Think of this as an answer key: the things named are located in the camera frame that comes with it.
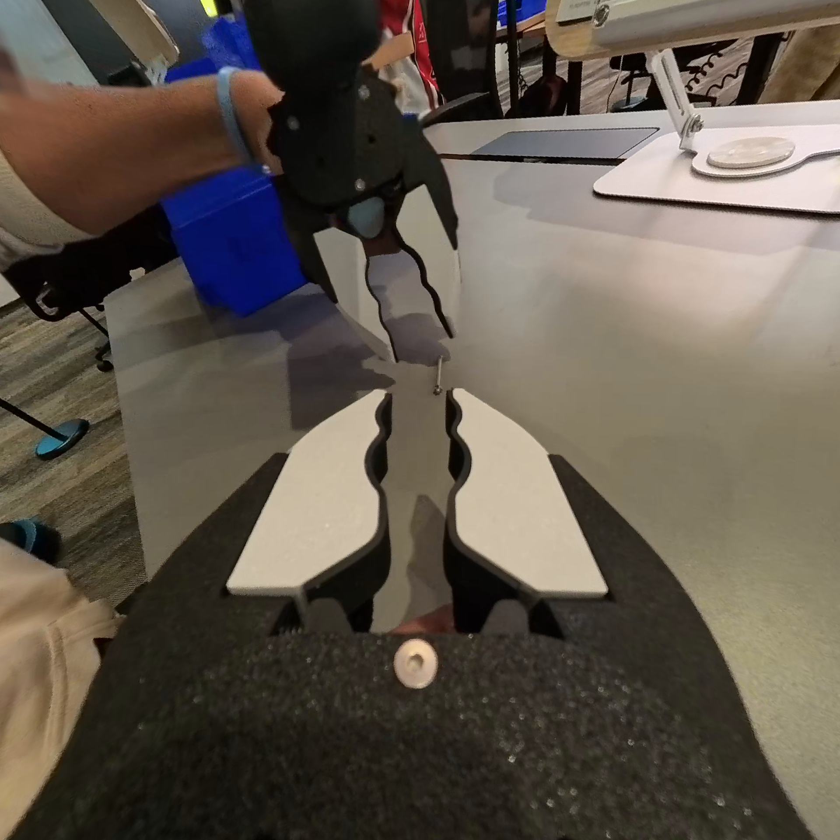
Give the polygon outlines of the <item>round floor stand base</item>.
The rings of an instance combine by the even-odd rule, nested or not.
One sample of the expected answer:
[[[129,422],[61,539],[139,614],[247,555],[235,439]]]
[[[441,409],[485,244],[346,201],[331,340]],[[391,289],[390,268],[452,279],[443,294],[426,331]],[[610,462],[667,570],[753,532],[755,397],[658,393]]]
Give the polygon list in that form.
[[[34,449],[36,458],[42,461],[57,459],[66,454],[85,437],[90,429],[89,421],[80,418],[71,419],[56,427],[49,426],[3,398],[1,407],[42,433]]]

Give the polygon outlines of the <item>blue plastic bin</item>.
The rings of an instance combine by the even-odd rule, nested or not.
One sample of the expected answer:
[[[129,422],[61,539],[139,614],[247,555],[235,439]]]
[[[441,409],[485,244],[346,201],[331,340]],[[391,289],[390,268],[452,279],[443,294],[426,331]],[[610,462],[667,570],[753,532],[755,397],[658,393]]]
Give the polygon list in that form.
[[[244,318],[307,285],[270,177],[245,166],[161,200],[200,298]]]

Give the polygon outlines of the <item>person's left hand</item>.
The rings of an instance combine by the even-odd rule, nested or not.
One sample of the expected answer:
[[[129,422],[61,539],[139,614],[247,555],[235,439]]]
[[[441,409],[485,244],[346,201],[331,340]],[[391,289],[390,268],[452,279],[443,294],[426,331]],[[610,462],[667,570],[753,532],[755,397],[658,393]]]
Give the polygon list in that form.
[[[280,172],[280,160],[270,152],[267,141],[272,125],[269,109],[282,99],[282,92],[261,71],[241,70],[231,82],[238,124],[255,159]]]

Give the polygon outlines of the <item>large blue storage bin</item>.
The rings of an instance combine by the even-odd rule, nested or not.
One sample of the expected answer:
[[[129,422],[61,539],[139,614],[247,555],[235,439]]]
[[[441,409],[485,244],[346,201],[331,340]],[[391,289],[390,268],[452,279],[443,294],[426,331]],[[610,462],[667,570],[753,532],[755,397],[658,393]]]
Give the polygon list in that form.
[[[217,17],[203,32],[202,45],[203,58],[168,69],[164,81],[214,76],[226,67],[262,69],[242,14]]]

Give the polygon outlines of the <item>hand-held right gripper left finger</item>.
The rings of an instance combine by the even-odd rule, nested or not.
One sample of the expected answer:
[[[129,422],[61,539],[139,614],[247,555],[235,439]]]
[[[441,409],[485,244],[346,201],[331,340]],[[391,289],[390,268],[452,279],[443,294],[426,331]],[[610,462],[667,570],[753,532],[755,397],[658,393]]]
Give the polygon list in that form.
[[[292,446],[227,579],[229,594],[301,597],[373,540],[380,481],[369,477],[366,457],[390,396],[373,390]]]

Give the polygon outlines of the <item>tan hanging cloth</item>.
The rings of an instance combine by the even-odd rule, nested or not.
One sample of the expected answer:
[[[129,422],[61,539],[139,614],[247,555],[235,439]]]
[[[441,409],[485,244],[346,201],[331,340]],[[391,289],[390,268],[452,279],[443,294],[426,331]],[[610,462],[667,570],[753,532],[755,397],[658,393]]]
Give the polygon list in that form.
[[[838,24],[798,31],[783,59],[783,102],[839,99]]]

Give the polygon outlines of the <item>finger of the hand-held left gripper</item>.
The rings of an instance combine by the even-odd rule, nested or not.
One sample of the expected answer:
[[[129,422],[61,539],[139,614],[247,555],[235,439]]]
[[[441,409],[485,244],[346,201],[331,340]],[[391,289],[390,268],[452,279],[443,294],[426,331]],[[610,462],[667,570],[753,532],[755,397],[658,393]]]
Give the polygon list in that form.
[[[423,288],[450,339],[457,336],[461,290],[459,254],[441,226],[396,228],[402,249],[418,267]]]
[[[341,229],[323,229],[313,239],[336,307],[376,355],[396,363],[394,343],[382,318],[380,302],[368,282],[368,259],[362,240]]]

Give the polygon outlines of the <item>person's left forearm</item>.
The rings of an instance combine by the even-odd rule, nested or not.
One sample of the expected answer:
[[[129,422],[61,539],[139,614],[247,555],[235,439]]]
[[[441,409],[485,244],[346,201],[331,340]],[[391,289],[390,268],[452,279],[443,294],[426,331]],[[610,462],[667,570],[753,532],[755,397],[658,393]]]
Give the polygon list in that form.
[[[2,269],[94,239],[241,165],[214,77],[170,86],[2,87]]]

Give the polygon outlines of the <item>dark table hatch panel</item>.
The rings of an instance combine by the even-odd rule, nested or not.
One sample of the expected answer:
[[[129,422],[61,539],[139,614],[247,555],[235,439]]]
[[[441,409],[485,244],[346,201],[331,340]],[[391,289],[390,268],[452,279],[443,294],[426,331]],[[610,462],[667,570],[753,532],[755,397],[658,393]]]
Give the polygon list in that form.
[[[488,160],[622,160],[659,133],[656,127],[511,131],[469,156]]]

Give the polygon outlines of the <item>white tablet stand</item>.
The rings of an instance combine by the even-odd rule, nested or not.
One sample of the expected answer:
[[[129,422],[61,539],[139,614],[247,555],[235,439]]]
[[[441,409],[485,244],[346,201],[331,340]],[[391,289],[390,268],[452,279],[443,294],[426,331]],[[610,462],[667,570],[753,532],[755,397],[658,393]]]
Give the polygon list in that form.
[[[603,2],[594,46],[643,51],[672,133],[594,184],[595,194],[661,203],[838,216],[838,123],[718,128],[688,100],[675,46],[809,28],[838,20],[838,2]]]

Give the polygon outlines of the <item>plain wooden panel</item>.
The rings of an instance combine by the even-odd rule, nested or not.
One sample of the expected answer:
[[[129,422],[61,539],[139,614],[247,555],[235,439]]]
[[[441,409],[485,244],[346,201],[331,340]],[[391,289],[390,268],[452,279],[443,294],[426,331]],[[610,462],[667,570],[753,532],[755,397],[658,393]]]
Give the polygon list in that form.
[[[90,1],[144,67],[173,67],[180,50],[157,14],[142,1]]]

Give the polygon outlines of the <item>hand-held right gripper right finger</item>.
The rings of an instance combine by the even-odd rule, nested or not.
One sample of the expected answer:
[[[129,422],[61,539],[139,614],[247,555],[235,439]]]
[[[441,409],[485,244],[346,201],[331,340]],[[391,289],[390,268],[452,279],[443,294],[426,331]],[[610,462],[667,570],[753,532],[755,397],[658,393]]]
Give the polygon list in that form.
[[[523,594],[607,596],[548,451],[466,389],[447,398],[456,453],[454,546]]]

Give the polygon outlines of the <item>blue wristband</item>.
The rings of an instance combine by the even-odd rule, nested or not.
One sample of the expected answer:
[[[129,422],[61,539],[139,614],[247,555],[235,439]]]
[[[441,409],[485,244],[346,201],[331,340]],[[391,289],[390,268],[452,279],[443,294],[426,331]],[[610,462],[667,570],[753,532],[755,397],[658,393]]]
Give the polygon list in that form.
[[[231,91],[231,82],[236,73],[242,69],[226,67],[217,73],[216,94],[219,111],[225,126],[227,136],[236,151],[240,163],[244,165],[258,165],[266,172],[272,170],[259,163],[250,152],[246,144],[242,130],[238,124],[234,100]]]

